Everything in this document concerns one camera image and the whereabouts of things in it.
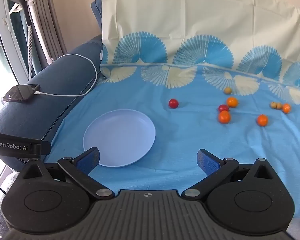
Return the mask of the orange mandarin front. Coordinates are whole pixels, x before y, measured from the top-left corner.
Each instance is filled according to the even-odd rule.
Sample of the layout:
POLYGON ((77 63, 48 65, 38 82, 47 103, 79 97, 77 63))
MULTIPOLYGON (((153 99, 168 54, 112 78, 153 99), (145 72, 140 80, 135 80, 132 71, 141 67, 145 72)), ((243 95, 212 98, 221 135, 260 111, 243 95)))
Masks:
POLYGON ((229 111, 221 111, 218 115, 218 121, 221 124, 228 124, 231 121, 231 114, 229 111))

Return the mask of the orange mandarin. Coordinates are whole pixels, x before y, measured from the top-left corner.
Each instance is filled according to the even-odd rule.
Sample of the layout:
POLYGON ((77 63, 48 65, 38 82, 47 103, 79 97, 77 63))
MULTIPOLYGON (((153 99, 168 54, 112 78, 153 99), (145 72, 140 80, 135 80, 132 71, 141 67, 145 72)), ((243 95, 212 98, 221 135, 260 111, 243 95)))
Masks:
POLYGON ((282 105, 282 111, 283 111, 283 113, 288 114, 288 113, 291 112, 291 110, 292 110, 292 107, 291 107, 290 104, 284 103, 284 104, 282 105))
POLYGON ((238 106, 239 101, 235 97, 228 97, 226 100, 226 104, 230 108, 236 108, 238 106))
POLYGON ((257 124, 261 127, 265 127, 268 124, 268 117, 264 114, 261 114, 257 117, 257 124))
POLYGON ((218 121, 221 124, 228 124, 231 121, 231 114, 229 111, 221 111, 218 115, 218 121))

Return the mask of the red tomato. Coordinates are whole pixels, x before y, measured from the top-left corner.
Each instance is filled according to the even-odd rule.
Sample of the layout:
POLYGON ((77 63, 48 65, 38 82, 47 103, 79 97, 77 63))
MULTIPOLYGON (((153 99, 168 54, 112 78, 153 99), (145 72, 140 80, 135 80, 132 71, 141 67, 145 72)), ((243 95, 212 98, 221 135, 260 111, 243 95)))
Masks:
POLYGON ((218 110, 219 110, 219 112, 222 112, 222 111, 229 111, 229 107, 228 107, 228 105, 219 105, 219 107, 218 107, 218 110))
POLYGON ((169 102, 168 102, 168 106, 169 106, 171 109, 176 109, 176 108, 178 108, 178 106, 179 106, 179 102, 178 102, 178 100, 176 100, 176 99, 170 99, 169 102))

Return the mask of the orange mandarin top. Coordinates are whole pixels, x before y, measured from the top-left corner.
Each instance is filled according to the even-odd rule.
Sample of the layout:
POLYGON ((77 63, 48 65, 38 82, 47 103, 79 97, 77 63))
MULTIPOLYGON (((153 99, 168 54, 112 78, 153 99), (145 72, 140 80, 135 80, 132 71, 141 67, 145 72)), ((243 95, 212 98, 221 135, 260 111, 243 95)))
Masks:
POLYGON ((238 106, 239 101, 235 97, 228 97, 226 100, 226 104, 230 108, 236 108, 238 106))

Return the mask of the tan longan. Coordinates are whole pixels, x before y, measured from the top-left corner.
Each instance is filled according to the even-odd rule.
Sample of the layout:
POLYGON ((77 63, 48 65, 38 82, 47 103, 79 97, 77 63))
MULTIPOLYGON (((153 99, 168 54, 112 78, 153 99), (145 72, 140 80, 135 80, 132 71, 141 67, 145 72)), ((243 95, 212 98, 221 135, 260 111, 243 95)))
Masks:
POLYGON ((276 109, 281 109, 281 108, 282 108, 282 103, 278 102, 277 106, 276 106, 276 109))
POLYGON ((231 93, 232 93, 232 89, 231 89, 230 87, 226 87, 226 88, 224 89, 224 93, 225 93, 225 94, 231 94, 231 93))
POLYGON ((276 103, 276 102, 271 102, 271 103, 270 103, 270 107, 271 107, 272 109, 275 109, 275 108, 277 107, 277 103, 276 103))

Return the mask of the light blue plastic plate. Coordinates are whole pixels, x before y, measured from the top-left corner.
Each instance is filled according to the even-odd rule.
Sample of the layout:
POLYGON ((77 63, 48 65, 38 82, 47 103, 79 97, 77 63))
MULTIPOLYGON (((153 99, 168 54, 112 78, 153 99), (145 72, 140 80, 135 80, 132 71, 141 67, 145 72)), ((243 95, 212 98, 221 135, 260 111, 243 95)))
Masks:
POLYGON ((87 127, 83 148, 98 148, 101 166, 124 167, 143 158, 155 137, 155 126, 147 115, 132 109, 117 109, 99 116, 87 127))

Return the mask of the black smartphone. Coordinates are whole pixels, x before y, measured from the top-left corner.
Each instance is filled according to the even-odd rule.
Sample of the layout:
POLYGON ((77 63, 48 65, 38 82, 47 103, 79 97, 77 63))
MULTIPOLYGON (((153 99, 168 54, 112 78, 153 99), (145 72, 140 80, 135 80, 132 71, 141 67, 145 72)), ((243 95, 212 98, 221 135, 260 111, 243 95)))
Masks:
POLYGON ((24 102, 30 100, 40 89, 39 84, 13 86, 2 98, 4 102, 24 102))

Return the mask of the blue patterned bed sheet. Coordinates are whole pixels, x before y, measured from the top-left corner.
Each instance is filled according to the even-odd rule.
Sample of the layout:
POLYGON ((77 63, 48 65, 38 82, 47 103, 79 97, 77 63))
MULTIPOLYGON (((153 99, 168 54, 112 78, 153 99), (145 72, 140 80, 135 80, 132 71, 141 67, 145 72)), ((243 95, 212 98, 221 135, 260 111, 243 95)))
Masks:
POLYGON ((201 148, 242 163, 266 158, 300 218, 299 7, 278 0, 101 0, 101 24, 104 78, 88 94, 95 94, 91 123, 133 109, 152 120, 156 137, 139 161, 98 165, 93 178, 113 191, 183 191, 204 177, 196 161, 201 148), (228 97, 239 103, 221 124, 218 107, 228 97), (292 110, 285 114, 271 102, 292 110), (261 114, 265 127, 257 124, 261 114))

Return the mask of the grey curtain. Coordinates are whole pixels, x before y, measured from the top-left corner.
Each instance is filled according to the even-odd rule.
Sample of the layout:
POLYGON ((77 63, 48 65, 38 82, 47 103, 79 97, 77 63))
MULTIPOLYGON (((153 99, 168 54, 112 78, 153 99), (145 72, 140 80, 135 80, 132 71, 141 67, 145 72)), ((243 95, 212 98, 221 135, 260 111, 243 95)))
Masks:
POLYGON ((37 52, 42 53, 43 62, 50 65, 66 53, 53 0, 25 1, 39 43, 37 52))

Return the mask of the garment steamer stand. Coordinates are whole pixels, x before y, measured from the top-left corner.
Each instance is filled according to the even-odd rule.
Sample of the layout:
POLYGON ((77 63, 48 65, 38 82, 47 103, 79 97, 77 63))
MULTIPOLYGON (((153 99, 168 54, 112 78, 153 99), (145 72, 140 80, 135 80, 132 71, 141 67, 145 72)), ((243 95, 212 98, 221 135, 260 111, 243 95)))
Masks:
POLYGON ((36 34, 34 33, 27 2, 25 0, 10 1, 12 1, 14 5, 10 9, 9 14, 11 15, 20 13, 21 18, 25 23, 25 37, 27 42, 27 71, 28 78, 31 79, 48 64, 43 62, 42 53, 37 52, 37 46, 39 43, 36 34))

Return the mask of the white window frame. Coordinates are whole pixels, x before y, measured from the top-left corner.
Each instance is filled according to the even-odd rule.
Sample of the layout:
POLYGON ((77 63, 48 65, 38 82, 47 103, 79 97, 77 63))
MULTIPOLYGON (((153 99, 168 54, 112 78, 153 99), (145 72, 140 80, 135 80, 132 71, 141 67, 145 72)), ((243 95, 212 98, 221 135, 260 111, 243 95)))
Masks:
POLYGON ((13 30, 9 11, 8 0, 0 0, 0 39, 17 83, 25 84, 28 81, 26 64, 13 30))

